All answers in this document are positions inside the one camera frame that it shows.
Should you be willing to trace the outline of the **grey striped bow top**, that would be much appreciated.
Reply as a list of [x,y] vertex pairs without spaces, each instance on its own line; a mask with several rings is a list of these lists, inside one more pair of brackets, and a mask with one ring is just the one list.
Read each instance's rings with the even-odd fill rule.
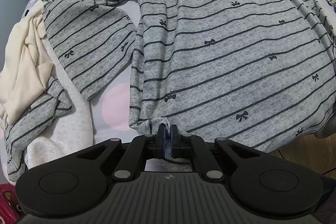
[[335,30],[318,0],[136,1],[122,45],[130,128],[174,124],[266,152],[335,132]]

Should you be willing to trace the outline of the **magenta basket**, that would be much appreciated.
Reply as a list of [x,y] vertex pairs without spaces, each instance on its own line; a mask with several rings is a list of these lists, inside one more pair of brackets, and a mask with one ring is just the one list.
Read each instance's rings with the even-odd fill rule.
[[1,184],[0,188],[0,221],[2,224],[16,223],[24,212],[17,200],[15,187],[11,184]]

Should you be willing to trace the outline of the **light grey fleece garment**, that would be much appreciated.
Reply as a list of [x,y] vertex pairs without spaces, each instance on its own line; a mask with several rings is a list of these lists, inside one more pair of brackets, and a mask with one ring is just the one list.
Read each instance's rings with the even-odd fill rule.
[[93,145],[89,102],[79,93],[57,60],[54,65],[56,77],[72,102],[72,110],[54,119],[27,146],[25,163],[29,169]]

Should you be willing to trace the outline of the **cream white garment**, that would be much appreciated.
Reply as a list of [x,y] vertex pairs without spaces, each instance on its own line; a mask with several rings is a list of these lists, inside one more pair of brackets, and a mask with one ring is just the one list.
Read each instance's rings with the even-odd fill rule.
[[5,48],[1,71],[1,128],[13,125],[44,92],[54,64],[42,38],[46,36],[38,0],[28,14],[13,26]]

